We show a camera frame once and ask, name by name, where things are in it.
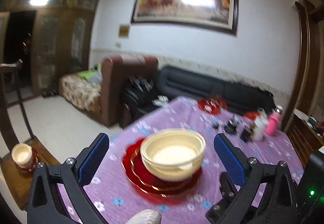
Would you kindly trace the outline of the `black sofa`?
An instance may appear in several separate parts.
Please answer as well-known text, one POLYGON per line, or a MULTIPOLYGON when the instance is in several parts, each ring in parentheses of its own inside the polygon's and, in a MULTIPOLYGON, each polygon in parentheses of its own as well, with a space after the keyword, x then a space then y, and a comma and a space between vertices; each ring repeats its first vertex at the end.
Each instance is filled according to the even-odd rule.
POLYGON ((274 96, 242 82, 231 82, 167 65, 155 75, 155 87, 169 100, 178 96, 193 99, 222 97, 227 109, 243 116, 262 108, 270 114, 275 108, 274 96))

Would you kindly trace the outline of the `patterned daybed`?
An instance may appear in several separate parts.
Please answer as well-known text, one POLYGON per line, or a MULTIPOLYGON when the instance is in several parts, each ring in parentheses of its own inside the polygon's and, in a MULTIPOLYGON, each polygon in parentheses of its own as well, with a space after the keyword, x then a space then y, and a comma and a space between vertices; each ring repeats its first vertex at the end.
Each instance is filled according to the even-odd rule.
POLYGON ((100 113, 102 82, 99 70, 64 75, 59 80, 59 93, 80 110, 100 113))

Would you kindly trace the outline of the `framed painting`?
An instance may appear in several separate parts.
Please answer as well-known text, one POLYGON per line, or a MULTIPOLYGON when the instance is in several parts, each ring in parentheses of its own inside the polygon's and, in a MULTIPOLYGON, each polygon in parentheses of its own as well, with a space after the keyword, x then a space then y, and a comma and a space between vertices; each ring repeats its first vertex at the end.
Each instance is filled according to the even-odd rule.
POLYGON ((131 23, 179 24, 236 35, 238 0, 135 0, 131 23))

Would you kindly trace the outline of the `pink knit-sleeved bottle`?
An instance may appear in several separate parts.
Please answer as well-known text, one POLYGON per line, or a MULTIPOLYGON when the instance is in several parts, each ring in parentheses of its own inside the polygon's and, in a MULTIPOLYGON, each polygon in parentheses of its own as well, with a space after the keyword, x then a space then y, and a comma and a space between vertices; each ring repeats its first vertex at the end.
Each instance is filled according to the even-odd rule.
POLYGON ((267 135, 272 136, 275 134, 278 125, 281 122, 282 112, 283 108, 280 105, 277 105, 272 111, 271 115, 268 117, 268 126, 265 130, 267 135))

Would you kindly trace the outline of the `purple floral tablecloth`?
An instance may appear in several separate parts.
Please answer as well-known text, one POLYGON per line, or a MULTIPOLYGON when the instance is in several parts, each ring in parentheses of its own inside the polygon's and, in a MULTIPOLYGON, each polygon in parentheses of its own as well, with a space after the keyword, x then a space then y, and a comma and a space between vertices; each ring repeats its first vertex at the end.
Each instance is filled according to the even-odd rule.
POLYGON ((230 119, 238 122, 238 133, 251 123, 249 119, 225 110, 217 116, 210 115, 200 110, 195 100, 178 97, 137 120, 114 138, 92 182, 84 190, 108 223, 125 223, 145 209, 161 213, 163 223, 207 223, 206 212, 221 199, 219 177, 224 171, 214 151, 213 140, 230 119), (172 198, 142 192, 129 181, 122 166, 128 146, 166 129, 196 131, 207 144, 197 187, 172 198))

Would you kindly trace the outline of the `small black jar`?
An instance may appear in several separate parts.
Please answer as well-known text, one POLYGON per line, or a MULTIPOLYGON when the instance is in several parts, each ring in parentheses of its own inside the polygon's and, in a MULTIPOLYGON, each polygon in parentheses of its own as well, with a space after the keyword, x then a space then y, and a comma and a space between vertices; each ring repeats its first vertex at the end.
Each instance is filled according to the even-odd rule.
POLYGON ((224 126, 224 132, 230 135, 235 135, 237 133, 237 126, 238 122, 236 122, 234 119, 230 119, 224 126))

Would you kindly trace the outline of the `wooden cabinet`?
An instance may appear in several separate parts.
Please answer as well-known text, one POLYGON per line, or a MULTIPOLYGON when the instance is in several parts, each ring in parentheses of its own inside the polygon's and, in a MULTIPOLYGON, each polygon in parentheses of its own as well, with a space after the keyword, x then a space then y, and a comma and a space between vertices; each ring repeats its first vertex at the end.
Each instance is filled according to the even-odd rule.
POLYGON ((58 89, 59 79, 89 67, 90 39, 99 0, 1 0, 1 52, 9 18, 33 12, 30 68, 34 96, 58 89))

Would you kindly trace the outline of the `cream candle jar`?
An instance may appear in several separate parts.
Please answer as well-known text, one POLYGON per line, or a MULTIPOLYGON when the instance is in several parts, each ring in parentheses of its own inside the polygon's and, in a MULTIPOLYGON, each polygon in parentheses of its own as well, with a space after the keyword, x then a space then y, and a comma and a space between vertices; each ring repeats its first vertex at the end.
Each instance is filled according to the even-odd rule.
POLYGON ((25 143, 18 143, 12 149, 12 159, 23 169, 29 169, 33 165, 32 147, 25 143))

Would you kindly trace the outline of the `far red plate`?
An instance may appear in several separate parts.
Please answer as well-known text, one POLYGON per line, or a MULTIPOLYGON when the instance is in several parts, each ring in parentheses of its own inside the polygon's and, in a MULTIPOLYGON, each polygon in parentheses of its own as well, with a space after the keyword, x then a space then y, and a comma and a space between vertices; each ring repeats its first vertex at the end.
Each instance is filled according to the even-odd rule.
POLYGON ((222 110, 228 109, 226 102, 219 95, 214 98, 199 99, 197 104, 200 110, 212 115, 219 115, 222 110))

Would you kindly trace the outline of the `small wall plaque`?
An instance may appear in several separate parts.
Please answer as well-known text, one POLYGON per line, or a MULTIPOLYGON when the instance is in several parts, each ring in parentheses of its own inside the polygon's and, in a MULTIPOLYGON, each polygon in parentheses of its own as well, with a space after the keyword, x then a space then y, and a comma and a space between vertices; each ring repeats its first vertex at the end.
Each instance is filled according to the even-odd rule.
POLYGON ((121 24, 119 25, 119 38, 129 38, 130 34, 130 25, 129 24, 121 24))

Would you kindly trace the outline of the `red gold-rimmed plate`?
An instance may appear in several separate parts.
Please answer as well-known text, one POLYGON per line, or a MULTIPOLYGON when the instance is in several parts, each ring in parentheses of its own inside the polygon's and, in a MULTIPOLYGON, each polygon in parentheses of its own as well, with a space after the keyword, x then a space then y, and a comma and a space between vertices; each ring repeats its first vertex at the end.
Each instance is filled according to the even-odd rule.
POLYGON ((189 179, 180 182, 164 181, 151 174, 144 166, 140 154, 143 140, 140 138, 128 145, 122 159, 125 174, 135 187, 146 194, 158 197, 176 197, 197 187, 203 172, 202 168, 199 168, 189 179))

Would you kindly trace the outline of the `cream plastic bowl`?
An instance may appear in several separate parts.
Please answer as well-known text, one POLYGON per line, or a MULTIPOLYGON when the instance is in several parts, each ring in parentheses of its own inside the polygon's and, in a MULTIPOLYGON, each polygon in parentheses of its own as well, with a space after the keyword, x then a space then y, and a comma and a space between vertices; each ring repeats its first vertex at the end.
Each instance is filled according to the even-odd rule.
POLYGON ((152 175, 163 181, 180 182, 200 169, 206 148, 201 134, 168 129, 146 137, 140 145, 140 155, 152 175))

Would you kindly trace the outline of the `white plastic jar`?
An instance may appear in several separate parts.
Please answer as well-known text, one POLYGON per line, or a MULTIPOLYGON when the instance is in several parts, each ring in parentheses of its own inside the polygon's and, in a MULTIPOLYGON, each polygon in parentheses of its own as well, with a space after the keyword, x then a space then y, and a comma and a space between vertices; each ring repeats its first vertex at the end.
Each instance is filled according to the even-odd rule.
POLYGON ((268 116, 263 108, 258 109, 258 116, 254 119, 252 141, 260 141, 264 138, 265 130, 268 126, 268 116))

